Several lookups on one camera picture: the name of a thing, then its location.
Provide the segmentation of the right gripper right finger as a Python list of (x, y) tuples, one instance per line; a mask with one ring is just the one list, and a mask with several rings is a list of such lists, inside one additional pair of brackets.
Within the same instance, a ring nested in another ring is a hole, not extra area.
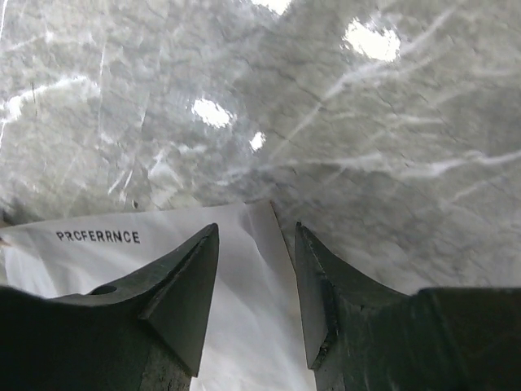
[(364, 275), (296, 225), (306, 361), (320, 390), (517, 390), (518, 288), (425, 288)]

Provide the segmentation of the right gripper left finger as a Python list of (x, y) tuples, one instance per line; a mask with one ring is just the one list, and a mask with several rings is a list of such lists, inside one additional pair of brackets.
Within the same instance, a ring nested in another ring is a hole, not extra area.
[(210, 224), (86, 295), (1, 290), (4, 390), (187, 390), (199, 373), (217, 263)]

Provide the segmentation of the grey underwear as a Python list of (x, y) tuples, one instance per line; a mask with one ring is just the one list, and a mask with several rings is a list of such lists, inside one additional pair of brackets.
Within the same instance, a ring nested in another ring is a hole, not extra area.
[(113, 213), (4, 227), (2, 283), (41, 297), (87, 293), (219, 228), (217, 278), (193, 390), (312, 390), (296, 277), (267, 201)]

